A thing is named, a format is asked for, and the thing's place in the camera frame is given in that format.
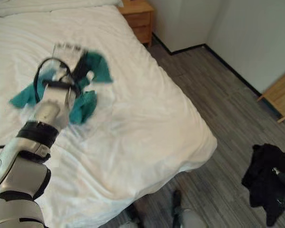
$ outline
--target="shoe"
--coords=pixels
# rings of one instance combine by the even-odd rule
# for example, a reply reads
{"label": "shoe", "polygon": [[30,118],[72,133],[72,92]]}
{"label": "shoe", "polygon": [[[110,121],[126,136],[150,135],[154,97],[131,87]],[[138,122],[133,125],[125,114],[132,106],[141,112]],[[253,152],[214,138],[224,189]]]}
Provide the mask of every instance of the shoe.
{"label": "shoe", "polygon": [[173,228],[180,228],[180,215],[181,213],[181,191],[175,190],[173,192],[173,199],[172,199],[172,216],[173,216]]}
{"label": "shoe", "polygon": [[130,206],[128,206],[125,209],[125,211],[127,215],[129,216],[129,218],[131,219],[131,221],[137,224],[138,228],[143,228],[143,222],[133,203]]}
{"label": "shoe", "polygon": [[179,215],[181,212],[181,191],[175,190],[173,192],[172,200],[172,216]]}

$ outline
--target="white wall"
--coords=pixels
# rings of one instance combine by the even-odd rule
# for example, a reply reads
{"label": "white wall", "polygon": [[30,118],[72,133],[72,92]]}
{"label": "white wall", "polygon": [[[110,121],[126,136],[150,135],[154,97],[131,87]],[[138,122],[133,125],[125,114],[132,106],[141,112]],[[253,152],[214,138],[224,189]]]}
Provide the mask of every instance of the white wall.
{"label": "white wall", "polygon": [[285,73],[285,0],[223,0],[207,44],[263,92]]}
{"label": "white wall", "polygon": [[171,51],[204,44],[221,0],[148,0],[156,9],[154,33]]}
{"label": "white wall", "polygon": [[148,0],[155,8],[153,31],[155,35],[174,51],[175,30],[180,14],[182,0]]}

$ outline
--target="black baseboard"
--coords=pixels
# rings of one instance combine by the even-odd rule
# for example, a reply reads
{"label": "black baseboard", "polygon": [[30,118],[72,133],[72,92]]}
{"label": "black baseboard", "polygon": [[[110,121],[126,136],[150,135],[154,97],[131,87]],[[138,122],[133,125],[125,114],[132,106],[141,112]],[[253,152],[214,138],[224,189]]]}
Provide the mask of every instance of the black baseboard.
{"label": "black baseboard", "polygon": [[169,55],[173,56],[175,54],[178,54],[178,53],[181,53],[181,52],[184,52],[184,51],[188,51],[188,50],[191,50],[191,49],[195,49],[195,48],[199,48],[199,47],[202,47],[204,46],[205,44],[198,44],[198,45],[195,45],[195,46],[192,46],[192,47],[187,47],[187,48],[184,48],[184,49],[181,49],[181,50],[177,50],[177,51],[170,51],[169,48],[167,48],[167,46],[153,33],[153,36],[156,38],[156,40],[163,46],[163,48],[169,53]]}
{"label": "black baseboard", "polygon": [[262,94],[255,89],[245,78],[243,78],[235,69],[232,68],[225,60],[221,58],[214,50],[212,50],[207,44],[204,47],[215,57],[217,58],[225,67],[228,68],[242,83],[244,83],[252,92],[254,92],[257,96],[261,96]]}
{"label": "black baseboard", "polygon": [[261,96],[262,94],[255,89],[248,81],[246,81],[246,79],[244,79],[235,69],[232,68],[232,66],[230,66],[225,60],[222,59],[221,56],[219,56],[214,50],[212,50],[207,44],[199,44],[199,45],[195,45],[192,47],[188,47],[185,49],[181,49],[178,51],[173,51],[171,52],[166,45],[153,33],[153,36],[156,38],[156,40],[163,46],[163,48],[170,54],[170,55],[175,55],[184,51],[188,51],[191,49],[195,49],[195,48],[199,48],[199,47],[205,47],[215,58],[218,59],[218,61],[220,61],[225,67],[228,68],[228,70],[230,70],[242,83],[244,83],[252,92],[254,92],[257,96]]}

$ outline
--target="black jacket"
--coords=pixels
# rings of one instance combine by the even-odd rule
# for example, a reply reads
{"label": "black jacket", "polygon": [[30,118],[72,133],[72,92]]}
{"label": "black jacket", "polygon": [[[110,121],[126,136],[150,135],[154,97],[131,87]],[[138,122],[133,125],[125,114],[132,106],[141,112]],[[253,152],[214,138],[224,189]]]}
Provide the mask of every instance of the black jacket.
{"label": "black jacket", "polygon": [[[277,175],[274,168],[281,173]],[[250,206],[263,206],[269,227],[285,210],[285,181],[281,178],[284,174],[285,153],[270,144],[253,146],[251,163],[242,184],[249,189]]]}

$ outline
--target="pillow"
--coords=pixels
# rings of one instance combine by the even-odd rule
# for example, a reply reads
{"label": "pillow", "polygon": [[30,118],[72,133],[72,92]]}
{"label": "pillow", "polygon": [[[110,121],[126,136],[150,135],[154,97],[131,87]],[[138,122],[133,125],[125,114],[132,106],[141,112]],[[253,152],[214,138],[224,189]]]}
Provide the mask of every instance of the pillow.
{"label": "pillow", "polygon": [[0,0],[0,17],[18,13],[50,12],[103,5],[123,6],[123,2],[122,0]]}

